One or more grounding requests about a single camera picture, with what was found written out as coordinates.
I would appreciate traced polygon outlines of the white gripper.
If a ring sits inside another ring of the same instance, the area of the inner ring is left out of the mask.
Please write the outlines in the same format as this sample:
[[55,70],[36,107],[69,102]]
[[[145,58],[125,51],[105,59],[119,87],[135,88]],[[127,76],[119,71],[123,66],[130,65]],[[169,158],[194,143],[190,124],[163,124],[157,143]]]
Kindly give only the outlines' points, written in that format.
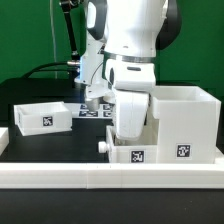
[[143,130],[149,94],[155,87],[154,64],[108,59],[105,76],[115,95],[116,136],[137,140]]

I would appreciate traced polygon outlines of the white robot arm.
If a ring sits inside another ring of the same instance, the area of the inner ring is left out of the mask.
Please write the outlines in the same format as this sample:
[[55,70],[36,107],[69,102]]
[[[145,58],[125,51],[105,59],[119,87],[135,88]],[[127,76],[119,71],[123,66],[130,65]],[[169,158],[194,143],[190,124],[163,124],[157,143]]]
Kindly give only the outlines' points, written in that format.
[[86,50],[80,81],[91,110],[110,103],[116,137],[142,134],[149,97],[156,85],[156,52],[181,29],[177,0],[81,0]]

